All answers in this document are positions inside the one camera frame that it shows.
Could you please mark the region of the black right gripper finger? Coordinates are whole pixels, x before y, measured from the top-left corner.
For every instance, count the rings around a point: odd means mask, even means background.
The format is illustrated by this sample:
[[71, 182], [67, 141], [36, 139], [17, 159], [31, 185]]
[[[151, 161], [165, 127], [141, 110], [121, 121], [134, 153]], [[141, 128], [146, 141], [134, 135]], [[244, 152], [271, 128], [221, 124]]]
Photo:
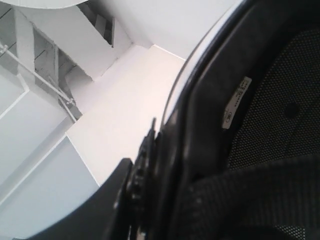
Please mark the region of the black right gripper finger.
[[126, 186], [133, 163], [124, 158], [81, 206], [30, 240], [127, 240], [130, 218]]

